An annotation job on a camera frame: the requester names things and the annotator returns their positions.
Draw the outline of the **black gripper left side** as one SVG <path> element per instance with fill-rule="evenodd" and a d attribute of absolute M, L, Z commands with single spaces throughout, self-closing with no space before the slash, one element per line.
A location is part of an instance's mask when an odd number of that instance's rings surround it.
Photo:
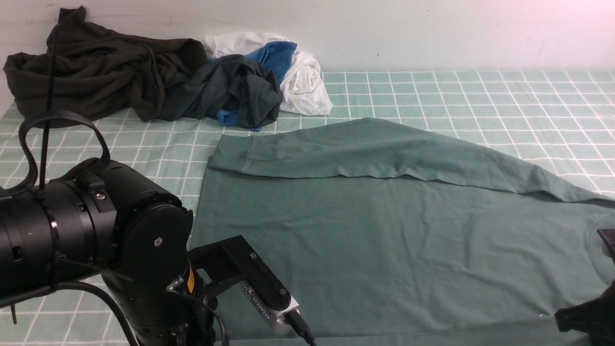
<path fill-rule="evenodd" d="M 141 346 L 212 346 L 217 341 L 214 315 L 206 302 L 203 280 L 187 269 L 178 293 L 166 287 L 147 288 L 136 281 L 103 275 Z"/>

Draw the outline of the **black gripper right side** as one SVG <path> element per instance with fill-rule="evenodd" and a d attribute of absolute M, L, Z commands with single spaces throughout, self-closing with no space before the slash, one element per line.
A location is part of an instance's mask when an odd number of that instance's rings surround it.
<path fill-rule="evenodd" d="M 578 331 L 590 337 L 592 346 L 615 344 L 615 284 L 599 297 L 574 307 L 558 309 L 555 320 L 560 332 Z"/>

